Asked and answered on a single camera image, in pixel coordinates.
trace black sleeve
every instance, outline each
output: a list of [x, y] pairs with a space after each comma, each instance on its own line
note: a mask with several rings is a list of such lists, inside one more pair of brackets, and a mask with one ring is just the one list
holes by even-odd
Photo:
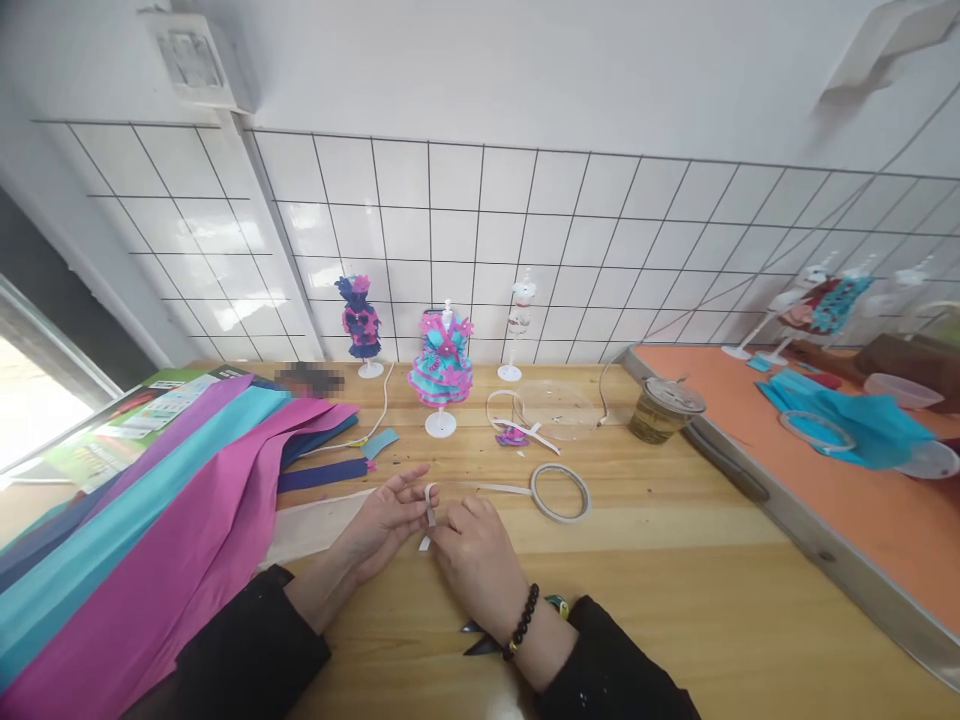
[[176, 671], [125, 718], [282, 718], [330, 659], [274, 565], [250, 581], [177, 657]]
[[566, 664], [535, 700], [542, 720], [699, 720], [687, 692], [593, 600], [581, 598], [569, 622], [580, 637]]

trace pink and blue ruffled dress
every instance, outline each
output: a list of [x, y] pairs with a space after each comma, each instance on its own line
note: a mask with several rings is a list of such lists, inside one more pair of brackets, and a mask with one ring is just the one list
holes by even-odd
[[467, 357], [467, 338], [473, 334], [473, 323], [461, 322], [454, 315], [447, 330], [440, 315], [424, 313], [420, 330], [423, 352], [413, 361], [407, 382], [424, 405], [444, 407], [463, 402], [473, 385], [473, 363]]

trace paper dress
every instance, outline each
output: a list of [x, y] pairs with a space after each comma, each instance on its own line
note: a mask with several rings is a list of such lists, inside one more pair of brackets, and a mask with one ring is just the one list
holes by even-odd
[[781, 315], [781, 325], [811, 335], [833, 335], [850, 319], [854, 303], [871, 284], [869, 275], [858, 278], [831, 278], [804, 295]]
[[343, 331], [353, 338], [350, 354], [360, 359], [376, 357], [380, 353], [380, 318], [367, 302], [370, 278], [357, 275], [351, 283], [349, 278], [342, 277], [337, 280], [337, 289], [340, 297], [347, 301], [343, 310]]
[[463, 402], [473, 385], [473, 363], [467, 357], [467, 338], [473, 335], [473, 323], [461, 322], [454, 315], [447, 330], [439, 314], [424, 313], [420, 330], [423, 352], [413, 361], [407, 382], [424, 405], [443, 407]]

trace hand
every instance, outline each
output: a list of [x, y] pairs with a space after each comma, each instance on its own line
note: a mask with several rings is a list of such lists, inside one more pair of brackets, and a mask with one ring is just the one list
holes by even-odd
[[452, 505], [447, 521], [450, 527], [427, 529], [447, 582], [470, 617], [505, 645], [530, 592], [507, 530], [493, 504], [476, 495]]
[[[408, 487], [430, 469], [421, 464], [394, 475], [367, 497], [356, 517], [337, 538], [331, 550], [343, 553], [355, 568], [357, 582], [377, 575], [411, 535], [427, 526], [423, 487]], [[439, 503], [437, 488], [430, 503]]]

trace white wall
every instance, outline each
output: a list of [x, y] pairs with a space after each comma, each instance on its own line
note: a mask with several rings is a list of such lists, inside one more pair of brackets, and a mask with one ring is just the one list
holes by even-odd
[[[13, 0], [0, 63], [44, 118], [209, 121], [129, 0]], [[817, 108], [880, 0], [193, 0], [274, 129], [872, 170], [958, 79], [960, 33], [862, 106]], [[960, 176], [960, 98], [891, 170]]]

